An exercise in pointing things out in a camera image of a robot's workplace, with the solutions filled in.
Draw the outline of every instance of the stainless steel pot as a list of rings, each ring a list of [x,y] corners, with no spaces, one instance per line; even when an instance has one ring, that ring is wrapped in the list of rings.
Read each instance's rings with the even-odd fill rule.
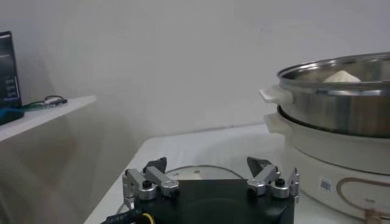
[[[344,70],[362,82],[324,83]],[[291,121],[345,135],[390,138],[390,52],[314,61],[278,73],[261,89]]]

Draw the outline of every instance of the yellow cable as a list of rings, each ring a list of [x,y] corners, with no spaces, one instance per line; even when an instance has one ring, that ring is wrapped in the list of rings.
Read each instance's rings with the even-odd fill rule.
[[[152,217],[150,214],[148,214],[148,213],[142,213],[142,215],[145,216],[147,219],[149,219],[149,222],[150,222],[151,224],[154,224],[153,217]]]

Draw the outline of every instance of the pot rim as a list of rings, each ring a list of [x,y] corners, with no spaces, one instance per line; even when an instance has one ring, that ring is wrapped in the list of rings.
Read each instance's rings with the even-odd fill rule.
[[[286,85],[300,86],[304,88],[320,88],[320,89],[353,89],[355,91],[364,91],[364,90],[375,90],[375,89],[384,89],[390,88],[390,80],[387,81],[370,81],[370,82],[342,82],[342,83],[324,83],[324,82],[309,82],[303,80],[294,80],[288,79],[284,76],[290,72],[298,70],[310,70],[317,69],[323,65],[335,65],[340,63],[350,63],[358,60],[375,60],[375,59],[384,59],[388,58],[390,60],[390,52],[381,52],[374,54],[361,54],[361,55],[351,55],[345,57],[331,58],[318,61],[310,61],[302,63],[299,65],[294,65],[287,67],[277,73],[277,77],[280,79],[280,82]]]

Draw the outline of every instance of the white food item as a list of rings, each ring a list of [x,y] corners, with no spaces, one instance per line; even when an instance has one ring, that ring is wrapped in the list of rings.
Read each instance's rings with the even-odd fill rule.
[[[349,74],[346,71],[338,71],[335,74],[327,77],[324,82],[361,82],[358,77]]]

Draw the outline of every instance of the black screw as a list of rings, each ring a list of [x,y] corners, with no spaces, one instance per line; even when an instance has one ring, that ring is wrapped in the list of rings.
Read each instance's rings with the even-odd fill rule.
[[[286,182],[282,178],[275,180],[275,186],[277,186],[277,187],[283,187],[285,185],[285,183]]]
[[[149,181],[149,180],[144,180],[143,182],[142,182],[142,188],[143,189],[149,189],[149,188],[151,188],[152,187],[152,182],[151,181]]]

